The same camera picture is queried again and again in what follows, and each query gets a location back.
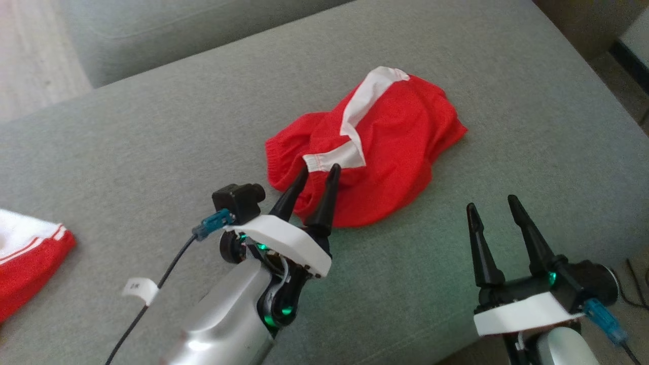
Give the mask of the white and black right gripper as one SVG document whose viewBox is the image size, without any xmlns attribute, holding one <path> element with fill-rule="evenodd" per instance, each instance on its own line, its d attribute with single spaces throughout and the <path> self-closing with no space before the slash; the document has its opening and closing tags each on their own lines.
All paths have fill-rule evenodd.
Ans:
<svg viewBox="0 0 649 365">
<path fill-rule="evenodd" d="M 497 268 L 477 207 L 474 203 L 466 206 L 474 278 L 480 289 L 474 311 L 474 324 L 480 337 L 535 330 L 583 316 L 568 312 L 550 290 L 557 279 L 555 265 L 562 256 L 557 258 L 517 196 L 509 195 L 508 204 L 521 229 L 529 272 L 533 275 L 510 281 L 505 281 Z"/>
</svg>

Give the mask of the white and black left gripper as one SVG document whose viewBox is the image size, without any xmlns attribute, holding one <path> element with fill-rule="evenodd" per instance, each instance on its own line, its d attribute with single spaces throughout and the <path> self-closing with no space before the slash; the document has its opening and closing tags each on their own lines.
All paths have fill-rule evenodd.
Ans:
<svg viewBox="0 0 649 365">
<path fill-rule="evenodd" d="M 282 264 L 281 279 L 290 276 L 289 260 L 313 276 L 326 277 L 331 270 L 332 258 L 313 239 L 327 239 L 331 235 L 341 170 L 341 166 L 336 163 L 329 171 L 318 207 L 306 220 L 307 233 L 288 223 L 308 180 L 309 171 L 306 166 L 276 201 L 269 215 L 260 215 L 243 226 L 232 224 L 231 217 L 222 217 L 220 226 L 227 232 L 244 233 L 253 241 L 276 252 Z"/>
</svg>

